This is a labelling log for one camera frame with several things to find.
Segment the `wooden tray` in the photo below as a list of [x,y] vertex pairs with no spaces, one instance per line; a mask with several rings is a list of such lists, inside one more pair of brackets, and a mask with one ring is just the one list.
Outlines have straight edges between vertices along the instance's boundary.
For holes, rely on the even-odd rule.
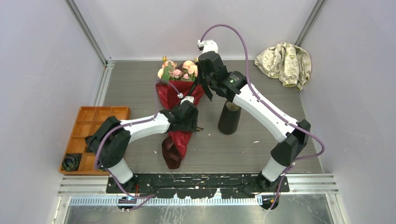
[[61,164],[59,171],[65,175],[109,175],[106,171],[93,169],[95,154],[87,152],[84,138],[93,135],[108,117],[115,116],[118,120],[129,120],[130,115],[131,110],[127,106],[80,107],[64,153],[64,157],[67,154],[81,154],[80,164],[75,171],[66,171]]

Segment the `gray floor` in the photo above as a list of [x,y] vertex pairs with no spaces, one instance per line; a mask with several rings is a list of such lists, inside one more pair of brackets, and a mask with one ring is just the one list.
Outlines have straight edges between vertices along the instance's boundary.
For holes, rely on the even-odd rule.
[[[229,71],[244,72],[244,61],[225,61]],[[162,62],[116,62],[104,105],[126,105],[131,108],[131,119],[156,112],[154,81]],[[304,119],[298,92],[295,88],[282,87],[278,80],[270,79],[249,63],[250,78],[256,88],[282,111],[297,120]],[[216,96],[213,101],[204,95],[198,105],[198,126],[204,131],[194,133],[187,154],[177,170],[169,170],[162,157],[161,143],[167,134],[158,134],[131,143],[125,160],[137,173],[257,173],[270,158],[276,145],[271,133],[253,116],[242,110],[238,130],[224,135],[217,129],[217,122],[225,102]],[[310,140],[301,155],[314,154]],[[292,172],[321,172],[317,158],[299,161]]]

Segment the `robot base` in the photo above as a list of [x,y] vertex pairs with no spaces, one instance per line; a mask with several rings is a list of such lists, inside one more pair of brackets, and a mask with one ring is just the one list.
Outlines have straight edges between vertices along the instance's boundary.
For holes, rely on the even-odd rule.
[[[129,193],[136,193],[138,185],[139,196],[155,194],[157,198],[173,198],[177,193],[182,199],[187,196],[191,199],[212,198],[216,192],[221,193],[223,199],[255,198],[262,192],[276,192],[277,189],[277,184],[263,189],[257,174],[135,174],[125,185]],[[280,192],[289,191],[285,177]],[[112,178],[109,178],[106,192],[122,193]]]

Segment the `black vase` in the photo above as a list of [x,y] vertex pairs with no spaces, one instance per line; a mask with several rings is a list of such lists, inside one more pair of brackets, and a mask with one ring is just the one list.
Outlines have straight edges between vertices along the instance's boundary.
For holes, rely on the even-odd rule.
[[217,125],[221,133],[232,134],[236,131],[238,128],[240,111],[240,106],[237,106],[228,100],[226,101]]

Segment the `beige fabric bag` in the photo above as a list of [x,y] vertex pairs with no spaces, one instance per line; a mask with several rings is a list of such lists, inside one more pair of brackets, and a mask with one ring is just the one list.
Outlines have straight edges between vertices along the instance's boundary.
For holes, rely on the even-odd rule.
[[290,43],[282,42],[267,48],[256,57],[255,65],[268,77],[278,78],[283,86],[296,86],[299,91],[310,79],[308,52]]

